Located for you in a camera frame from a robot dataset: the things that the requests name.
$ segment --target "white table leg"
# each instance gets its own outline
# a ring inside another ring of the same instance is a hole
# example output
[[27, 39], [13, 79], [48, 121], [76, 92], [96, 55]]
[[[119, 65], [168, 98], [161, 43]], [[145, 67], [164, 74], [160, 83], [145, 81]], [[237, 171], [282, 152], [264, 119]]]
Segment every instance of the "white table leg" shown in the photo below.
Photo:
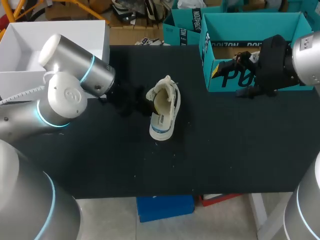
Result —
[[250, 200], [251, 207], [252, 210], [255, 211], [254, 215], [257, 215], [255, 219], [258, 240], [272, 240], [276, 233], [282, 228], [284, 224], [284, 212], [291, 195], [292, 192], [285, 194], [268, 218], [266, 218], [266, 209], [261, 194], [260, 196], [251, 196], [253, 199], [253, 201]]

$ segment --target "tiled floor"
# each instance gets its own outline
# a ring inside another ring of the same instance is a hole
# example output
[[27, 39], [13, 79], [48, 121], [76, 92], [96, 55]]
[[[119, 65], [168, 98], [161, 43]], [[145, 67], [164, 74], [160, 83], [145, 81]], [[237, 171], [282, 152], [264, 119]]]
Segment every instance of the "tiled floor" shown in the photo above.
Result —
[[81, 240], [256, 240], [248, 197], [239, 196], [194, 213], [140, 223], [136, 198], [82, 199]]

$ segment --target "white sneaker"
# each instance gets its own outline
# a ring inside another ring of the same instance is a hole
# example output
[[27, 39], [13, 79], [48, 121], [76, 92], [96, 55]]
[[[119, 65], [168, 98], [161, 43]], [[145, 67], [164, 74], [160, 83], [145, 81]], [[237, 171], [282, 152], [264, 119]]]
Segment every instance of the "white sneaker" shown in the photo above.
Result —
[[168, 140], [175, 128], [176, 117], [181, 104], [180, 91], [177, 84], [167, 75], [151, 88], [146, 99], [153, 101], [158, 114], [152, 113], [149, 132], [153, 139]]

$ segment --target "cable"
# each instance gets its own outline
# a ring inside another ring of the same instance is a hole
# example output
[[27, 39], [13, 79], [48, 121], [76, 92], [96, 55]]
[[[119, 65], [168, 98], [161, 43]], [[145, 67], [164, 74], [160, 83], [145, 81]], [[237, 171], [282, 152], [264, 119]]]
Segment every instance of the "cable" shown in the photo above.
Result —
[[[53, 74], [53, 75], [54, 75], [54, 74], [56, 74], [56, 71], [48, 71], [48, 72], [46, 72], [46, 73], [43, 75], [42, 80], [43, 80], [43, 83], [44, 83], [44, 84], [47, 83], [48, 80], [46, 80], [46, 76], [49, 75], [49, 74]], [[34, 94], [34, 93], [36, 93], [36, 92], [40, 92], [40, 91], [42, 91], [42, 90], [44, 90], [44, 89], [45, 89], [45, 86], [38, 86], [38, 87], [36, 87], [36, 88], [32, 88], [32, 89], [30, 89], [30, 90], [27, 90], [27, 91], [24, 91], [24, 92], [20, 92], [20, 93], [18, 93], [18, 94], [16, 94], [16, 95], [13, 95], [13, 96], [11, 96], [11, 97], [8, 97], [8, 98], [0, 101], [0, 106], [3, 105], [3, 104], [6, 104], [6, 103], [8, 103], [8, 102], [14, 101], [14, 100], [16, 100], [16, 99], [18, 99], [18, 98], [24, 97], [24, 96], [26, 96], [26, 95]]]
[[30, 89], [30, 90], [27, 90], [27, 91], [24, 91], [24, 92], [20, 92], [20, 93], [18, 93], [16, 95], [13, 95], [11, 97], [8, 97], [8, 98], [0, 101], [0, 106], [3, 105], [3, 104], [6, 104], [8, 102], [14, 101], [14, 100], [16, 100], [18, 98], [24, 97], [26, 95], [34, 94], [36, 92], [40, 92], [40, 91], [42, 91], [44, 89], [45, 89], [45, 86], [38, 86], [36, 88]]

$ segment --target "yellow metal frame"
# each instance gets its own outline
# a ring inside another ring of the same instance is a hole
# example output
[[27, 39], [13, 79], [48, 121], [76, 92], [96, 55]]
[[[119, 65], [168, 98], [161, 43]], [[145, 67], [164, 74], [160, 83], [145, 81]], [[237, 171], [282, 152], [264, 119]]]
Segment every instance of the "yellow metal frame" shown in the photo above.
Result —
[[[109, 24], [110, 21], [107, 20], [106, 18], [104, 18], [103, 16], [101, 16], [100, 14], [96, 13], [95, 11], [93, 11], [92, 9], [90, 9], [89, 7], [87, 7], [86, 5], [82, 4], [81, 2], [79, 2], [78, 0], [52, 0], [53, 2], [70, 2], [73, 3], [77, 6], [79, 6], [79, 8], [85, 10], [86, 12], [88, 12], [89, 14], [93, 15], [94, 17], [96, 17], [97, 19], [100, 20], [104, 20], [106, 24]], [[26, 0], [20, 0], [16, 9], [14, 10], [14, 13], [12, 13], [11, 7], [8, 3], [8, 0], [1, 0], [2, 6], [4, 8], [4, 11], [6, 13], [6, 16], [9, 20], [10, 23], [15, 23], [16, 20], [18, 20], [19, 18], [23, 17], [24, 15], [26, 15], [27, 13], [31, 12], [33, 9], [35, 9], [37, 6], [41, 5], [44, 3], [44, 0], [39, 0], [38, 3], [36, 5], [34, 5], [33, 7], [31, 7], [30, 9], [28, 9], [27, 11], [25, 11], [24, 13], [20, 14], [22, 7], [24, 6]], [[5, 29], [0, 31], [0, 41], [2, 39], [2, 37], [5, 34]]]

